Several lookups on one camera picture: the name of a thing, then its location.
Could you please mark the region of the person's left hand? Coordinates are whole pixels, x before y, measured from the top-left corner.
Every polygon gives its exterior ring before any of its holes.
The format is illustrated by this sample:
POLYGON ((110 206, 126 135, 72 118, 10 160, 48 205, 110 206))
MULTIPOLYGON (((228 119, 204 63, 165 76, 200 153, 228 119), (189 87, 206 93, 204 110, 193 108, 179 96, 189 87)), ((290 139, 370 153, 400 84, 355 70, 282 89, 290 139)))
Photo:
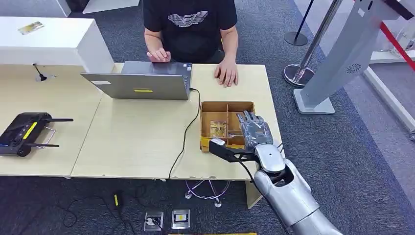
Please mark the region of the person's left hand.
POLYGON ((223 87, 238 85, 238 70, 235 58, 225 57, 216 67, 214 77, 223 87))

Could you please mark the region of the person's right hand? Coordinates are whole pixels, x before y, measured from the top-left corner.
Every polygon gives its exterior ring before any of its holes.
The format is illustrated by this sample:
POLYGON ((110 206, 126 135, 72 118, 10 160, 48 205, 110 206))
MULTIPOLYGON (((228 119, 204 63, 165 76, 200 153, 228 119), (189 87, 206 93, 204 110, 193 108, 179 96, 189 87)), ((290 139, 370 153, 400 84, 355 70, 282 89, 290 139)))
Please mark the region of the person's right hand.
POLYGON ((162 47, 155 51, 149 51, 146 55, 154 63, 169 63, 171 61, 171 53, 162 47))

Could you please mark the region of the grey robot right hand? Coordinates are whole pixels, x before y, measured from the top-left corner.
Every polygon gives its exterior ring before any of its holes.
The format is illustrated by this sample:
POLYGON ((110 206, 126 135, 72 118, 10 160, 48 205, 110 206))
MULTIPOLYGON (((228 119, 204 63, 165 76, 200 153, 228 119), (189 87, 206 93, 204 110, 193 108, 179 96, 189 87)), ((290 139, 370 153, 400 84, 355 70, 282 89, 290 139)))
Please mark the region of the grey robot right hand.
POLYGON ((270 127, 261 116, 246 110, 236 116, 247 150, 254 149, 259 144, 274 144, 270 127))

